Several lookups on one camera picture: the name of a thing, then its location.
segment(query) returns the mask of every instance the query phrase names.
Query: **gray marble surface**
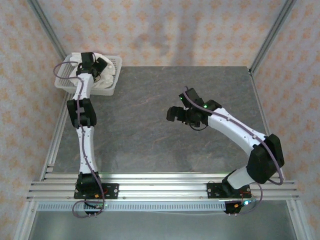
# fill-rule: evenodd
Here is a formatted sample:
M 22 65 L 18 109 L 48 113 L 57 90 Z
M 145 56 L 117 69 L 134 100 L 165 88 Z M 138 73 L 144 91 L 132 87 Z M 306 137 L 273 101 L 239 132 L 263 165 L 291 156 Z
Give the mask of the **gray marble surface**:
M 248 162 L 246 154 L 215 129 L 194 131 L 166 120 L 183 106 L 184 86 L 220 103 L 234 117 L 264 132 L 246 67 L 123 67 L 113 96 L 92 95 L 97 115 L 94 152 L 99 172 L 230 172 Z M 53 171 L 77 173 L 76 130 L 68 118 Z

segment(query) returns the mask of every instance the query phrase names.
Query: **orange pattern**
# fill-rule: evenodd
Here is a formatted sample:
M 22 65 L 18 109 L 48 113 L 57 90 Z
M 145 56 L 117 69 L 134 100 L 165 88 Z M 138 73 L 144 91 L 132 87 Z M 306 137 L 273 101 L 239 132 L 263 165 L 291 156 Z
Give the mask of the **orange pattern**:
M 1 2 L 0 23 L 0 239 L 10 240 L 44 164 L 64 93 L 52 74 L 60 59 L 27 1 Z
M 124 66 L 250 66 L 285 0 L 40 0 L 65 51 Z
M 298 180 L 315 236 L 320 236 L 319 9 L 319 0 L 296 2 L 254 77 L 268 126 L 282 140 L 284 173 Z

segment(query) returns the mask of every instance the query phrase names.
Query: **black mounting plate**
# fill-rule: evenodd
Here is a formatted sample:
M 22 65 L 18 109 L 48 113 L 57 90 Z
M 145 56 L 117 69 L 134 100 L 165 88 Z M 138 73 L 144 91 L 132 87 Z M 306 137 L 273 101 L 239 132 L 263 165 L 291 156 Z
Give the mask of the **black mounting plate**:
M 118 199 L 119 194 L 119 184 L 118 183 L 102 183 L 102 189 L 107 192 L 104 194 L 105 199 Z M 94 195 L 85 195 L 81 192 L 75 190 L 74 191 L 74 199 L 86 199 L 86 200 L 93 200 L 93 199 L 102 199 L 100 190 L 97 191 L 99 197 L 95 197 Z
M 208 182 L 206 184 L 206 192 L 208 194 L 208 199 L 250 199 L 251 190 L 249 185 L 245 185 L 239 189 L 234 190 L 234 195 L 228 196 L 227 193 L 222 188 L 222 182 Z

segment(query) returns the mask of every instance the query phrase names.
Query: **white tray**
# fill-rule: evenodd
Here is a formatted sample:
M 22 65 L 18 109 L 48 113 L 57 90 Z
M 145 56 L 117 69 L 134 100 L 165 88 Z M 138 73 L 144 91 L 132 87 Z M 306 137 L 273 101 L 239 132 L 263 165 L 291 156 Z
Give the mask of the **white tray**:
M 71 54 L 68 55 L 65 58 L 64 62 L 70 61 L 71 56 L 72 56 Z M 116 84 L 118 82 L 120 70 L 122 67 L 122 58 L 119 56 L 107 56 L 107 55 L 105 57 L 108 58 L 115 67 L 113 84 L 112 86 L 107 88 L 92 88 L 91 95 L 112 96 L 115 92 Z M 75 66 L 72 66 L 70 63 L 63 64 L 61 65 L 57 75 L 64 78 L 69 77 L 71 72 L 74 70 L 74 68 Z M 63 89 L 71 94 L 75 94 L 77 89 L 77 87 L 70 80 L 60 79 L 58 77 L 55 78 L 54 86 L 58 89 Z

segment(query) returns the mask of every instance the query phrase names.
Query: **floral wall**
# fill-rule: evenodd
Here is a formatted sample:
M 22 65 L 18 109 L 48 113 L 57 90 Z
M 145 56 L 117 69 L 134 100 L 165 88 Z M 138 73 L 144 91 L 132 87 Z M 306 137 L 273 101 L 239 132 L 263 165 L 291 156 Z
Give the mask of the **floral wall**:
M 16 231 L 30 183 L 38 180 L 64 93 L 60 62 L 26 0 L 0 4 L 0 239 Z
M 124 66 L 250 67 L 285 0 L 40 0 L 67 53 Z
M 308 223 L 320 236 L 320 1 L 299 0 L 254 76 L 271 132 L 282 140 Z

